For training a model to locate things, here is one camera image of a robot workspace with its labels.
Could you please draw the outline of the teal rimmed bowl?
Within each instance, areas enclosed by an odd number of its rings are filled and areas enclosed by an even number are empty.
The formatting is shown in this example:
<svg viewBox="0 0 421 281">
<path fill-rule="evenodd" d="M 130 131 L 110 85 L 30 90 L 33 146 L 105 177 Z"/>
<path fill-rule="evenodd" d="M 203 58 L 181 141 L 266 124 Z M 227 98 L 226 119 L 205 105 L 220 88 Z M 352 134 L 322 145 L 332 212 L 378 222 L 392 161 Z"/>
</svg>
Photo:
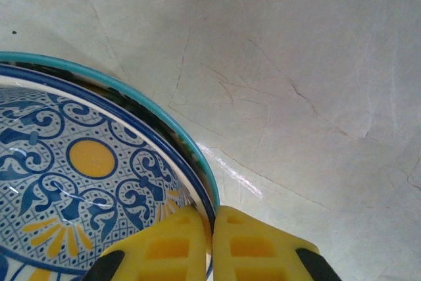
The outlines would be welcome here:
<svg viewBox="0 0 421 281">
<path fill-rule="evenodd" d="M 220 204 L 212 170 L 186 130 L 166 111 L 132 86 L 88 66 L 47 55 L 0 51 L 0 63 L 27 68 L 89 89 L 121 106 L 158 132 L 191 166 L 215 209 Z"/>
</svg>

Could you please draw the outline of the blue and yellow patterned bowl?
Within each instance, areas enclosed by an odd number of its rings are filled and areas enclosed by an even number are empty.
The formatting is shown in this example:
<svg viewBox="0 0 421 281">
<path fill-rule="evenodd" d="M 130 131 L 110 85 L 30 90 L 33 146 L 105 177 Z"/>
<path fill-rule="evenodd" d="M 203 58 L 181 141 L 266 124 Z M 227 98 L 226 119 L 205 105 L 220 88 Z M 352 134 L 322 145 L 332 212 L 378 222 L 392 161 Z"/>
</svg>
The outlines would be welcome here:
<svg viewBox="0 0 421 281">
<path fill-rule="evenodd" d="M 186 160 L 122 107 L 0 62 L 0 281 L 80 281 L 106 248 L 211 199 Z"/>
</svg>

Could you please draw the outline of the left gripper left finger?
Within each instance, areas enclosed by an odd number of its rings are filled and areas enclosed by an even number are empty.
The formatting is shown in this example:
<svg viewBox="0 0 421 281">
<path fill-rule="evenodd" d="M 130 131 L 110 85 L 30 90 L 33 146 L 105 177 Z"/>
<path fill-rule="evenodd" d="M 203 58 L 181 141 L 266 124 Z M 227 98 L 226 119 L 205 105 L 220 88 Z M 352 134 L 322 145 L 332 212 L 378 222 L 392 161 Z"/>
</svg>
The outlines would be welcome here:
<svg viewBox="0 0 421 281">
<path fill-rule="evenodd" d="M 183 207 L 106 248 L 84 281 L 206 281 L 207 235 L 200 213 Z"/>
</svg>

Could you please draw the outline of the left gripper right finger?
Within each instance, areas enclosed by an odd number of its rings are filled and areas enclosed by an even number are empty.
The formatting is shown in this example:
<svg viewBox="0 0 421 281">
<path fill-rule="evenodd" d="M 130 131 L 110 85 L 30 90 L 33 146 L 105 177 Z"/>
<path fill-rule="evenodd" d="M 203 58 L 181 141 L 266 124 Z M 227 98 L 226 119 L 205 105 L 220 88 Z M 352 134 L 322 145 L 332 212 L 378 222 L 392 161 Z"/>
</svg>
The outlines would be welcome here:
<svg viewBox="0 0 421 281">
<path fill-rule="evenodd" d="M 318 248 L 233 207 L 220 206 L 213 281 L 341 281 Z"/>
</svg>

